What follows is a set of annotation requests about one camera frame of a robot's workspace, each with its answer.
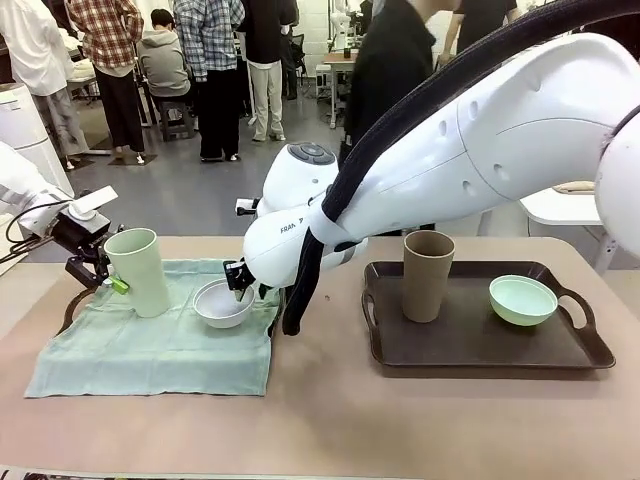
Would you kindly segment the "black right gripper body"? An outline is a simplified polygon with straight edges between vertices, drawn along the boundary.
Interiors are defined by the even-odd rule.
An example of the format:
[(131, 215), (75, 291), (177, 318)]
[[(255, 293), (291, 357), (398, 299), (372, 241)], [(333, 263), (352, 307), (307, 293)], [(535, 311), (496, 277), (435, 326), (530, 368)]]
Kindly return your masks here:
[(231, 291), (245, 291), (251, 285), (251, 272), (244, 258), (225, 260), (223, 270), (228, 288)]

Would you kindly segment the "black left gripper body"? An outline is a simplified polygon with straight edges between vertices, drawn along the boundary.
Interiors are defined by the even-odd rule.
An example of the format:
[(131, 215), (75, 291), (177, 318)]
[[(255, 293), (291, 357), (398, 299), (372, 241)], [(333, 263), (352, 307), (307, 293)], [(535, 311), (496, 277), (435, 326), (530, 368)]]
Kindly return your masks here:
[(96, 212), (89, 220), (75, 218), (68, 207), (59, 211), (51, 229), (53, 241), (73, 255), (98, 259), (100, 246), (110, 235), (111, 221)]

